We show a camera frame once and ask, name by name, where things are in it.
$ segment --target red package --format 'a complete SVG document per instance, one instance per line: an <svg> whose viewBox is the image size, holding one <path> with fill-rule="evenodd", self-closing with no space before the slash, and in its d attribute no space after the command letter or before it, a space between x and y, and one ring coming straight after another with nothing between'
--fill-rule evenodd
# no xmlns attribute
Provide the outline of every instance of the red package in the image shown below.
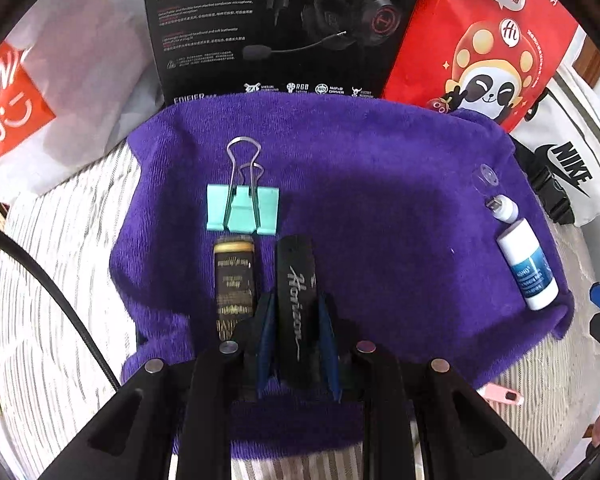
<svg viewBox="0 0 600 480"><path fill-rule="evenodd" d="M576 28L558 0L418 0L384 98L442 113L476 110L510 132Z"/></svg>

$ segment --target microphone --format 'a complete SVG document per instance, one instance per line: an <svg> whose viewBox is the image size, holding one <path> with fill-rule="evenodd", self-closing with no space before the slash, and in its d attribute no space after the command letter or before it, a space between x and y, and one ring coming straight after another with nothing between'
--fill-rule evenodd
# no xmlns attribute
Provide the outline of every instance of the microphone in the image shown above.
<svg viewBox="0 0 600 480"><path fill-rule="evenodd" d="M270 46L267 45L247 45L242 50L242 58L245 61L258 61L261 59L267 59L271 54L289 54L291 52L300 52L301 50L307 50L309 48L313 48L314 46L318 46L323 44L325 41L332 40L333 38L338 38L340 36L344 36L347 33L346 30L342 32L338 32L337 34L331 34L326 38L322 38L320 41L316 41L315 43L299 46L298 48L288 48L286 50L273 50Z"/></svg>

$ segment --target white bag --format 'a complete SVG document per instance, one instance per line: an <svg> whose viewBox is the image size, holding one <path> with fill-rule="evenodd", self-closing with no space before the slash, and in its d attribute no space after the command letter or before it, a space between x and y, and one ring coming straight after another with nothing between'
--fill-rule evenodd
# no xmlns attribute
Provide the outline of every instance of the white bag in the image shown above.
<svg viewBox="0 0 600 480"><path fill-rule="evenodd" d="M162 104L146 20L129 7L38 0L0 46L2 202L52 189Z"/></svg>
<svg viewBox="0 0 600 480"><path fill-rule="evenodd" d="M571 66L560 65L529 121L511 133L549 167L571 201L575 224L600 215L600 102Z"/></svg>

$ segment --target metal bolt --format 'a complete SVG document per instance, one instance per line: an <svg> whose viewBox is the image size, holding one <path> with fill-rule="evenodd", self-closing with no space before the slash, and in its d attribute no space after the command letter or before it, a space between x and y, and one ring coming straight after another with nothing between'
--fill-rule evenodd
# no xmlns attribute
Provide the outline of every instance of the metal bolt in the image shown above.
<svg viewBox="0 0 600 480"><path fill-rule="evenodd" d="M356 350L361 354L372 354L376 351L376 344L373 341L358 341Z"/></svg>
<svg viewBox="0 0 600 480"><path fill-rule="evenodd" d="M235 354L238 351L238 343L235 341L222 341L220 343L220 352L222 354Z"/></svg>
<svg viewBox="0 0 600 480"><path fill-rule="evenodd" d="M144 369L150 374L157 374L164 368L164 362L162 359L149 359L144 364Z"/></svg>
<svg viewBox="0 0 600 480"><path fill-rule="evenodd" d="M451 370L451 366L444 359L433 359L431 362L431 368L433 368L439 374L446 374L449 370Z"/></svg>

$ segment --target mint green binder clip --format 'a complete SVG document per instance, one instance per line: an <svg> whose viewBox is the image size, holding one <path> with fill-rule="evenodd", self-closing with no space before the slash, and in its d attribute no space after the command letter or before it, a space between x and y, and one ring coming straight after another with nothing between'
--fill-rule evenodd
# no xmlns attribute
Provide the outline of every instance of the mint green binder clip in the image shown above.
<svg viewBox="0 0 600 480"><path fill-rule="evenodd" d="M231 146L238 142L249 142L256 147L256 153L250 162L237 168ZM232 162L231 180L228 186L208 184L206 186L206 229L232 233L275 235L278 227L277 187L261 187L258 181L264 174L264 168L256 162L261 146L251 137L235 137L226 147ZM249 170L250 184L244 185L243 170ZM236 173L240 184L236 183Z"/></svg>

